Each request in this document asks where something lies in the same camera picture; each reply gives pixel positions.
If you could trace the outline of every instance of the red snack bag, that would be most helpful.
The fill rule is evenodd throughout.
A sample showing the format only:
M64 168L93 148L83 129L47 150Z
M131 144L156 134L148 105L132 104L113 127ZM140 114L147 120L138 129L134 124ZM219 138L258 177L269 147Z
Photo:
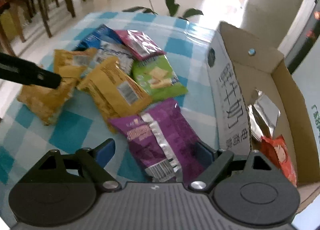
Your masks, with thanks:
M279 169L285 177L297 187L297 175L292 165L284 138L280 135L275 140L261 137L260 151Z
M115 30L115 32L138 61L165 54L165 52L143 32L136 30Z

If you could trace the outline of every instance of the green snack bag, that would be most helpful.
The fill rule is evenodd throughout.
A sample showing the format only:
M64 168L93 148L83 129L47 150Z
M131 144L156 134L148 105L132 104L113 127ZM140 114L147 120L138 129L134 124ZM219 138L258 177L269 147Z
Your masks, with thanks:
M148 94L153 102L186 94L187 88L180 83L165 55L151 57L143 61L135 60L132 77Z

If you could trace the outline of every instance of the plant stem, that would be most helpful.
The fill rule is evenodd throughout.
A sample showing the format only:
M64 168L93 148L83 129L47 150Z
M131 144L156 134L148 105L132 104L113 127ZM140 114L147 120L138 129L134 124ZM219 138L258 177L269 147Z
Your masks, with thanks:
M151 9L152 9L152 11L154 12L155 10L154 10L154 8L153 8L153 6L152 6L151 0L149 0L149 2L150 2Z

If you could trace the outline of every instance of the blue checkered tablecloth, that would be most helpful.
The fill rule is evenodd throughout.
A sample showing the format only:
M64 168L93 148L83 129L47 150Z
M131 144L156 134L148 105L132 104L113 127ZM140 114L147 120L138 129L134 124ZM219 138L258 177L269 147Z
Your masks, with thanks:
M87 15L63 36L56 48L72 50L99 25L145 32L167 57L189 93L176 97L182 114L202 141L218 148L215 109L205 57L214 31L182 19L143 13L97 12ZM41 64L52 71L52 57ZM55 126L44 126L29 109L14 100L0 123L0 216L11 227L16 221L8 204L14 184L50 149L62 154L96 147L114 138L116 153L105 169L121 184L143 179L128 150L126 138L112 134L90 95L75 90Z

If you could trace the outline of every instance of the ridged gray surface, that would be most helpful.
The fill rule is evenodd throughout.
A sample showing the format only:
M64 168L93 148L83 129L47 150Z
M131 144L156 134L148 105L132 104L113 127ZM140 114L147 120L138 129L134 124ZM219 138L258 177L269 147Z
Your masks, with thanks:
M13 230L39 230L18 223ZM220 215L207 196L182 184L128 183L118 193L105 193L73 223L50 230L245 230ZM294 230L289 225L274 230Z

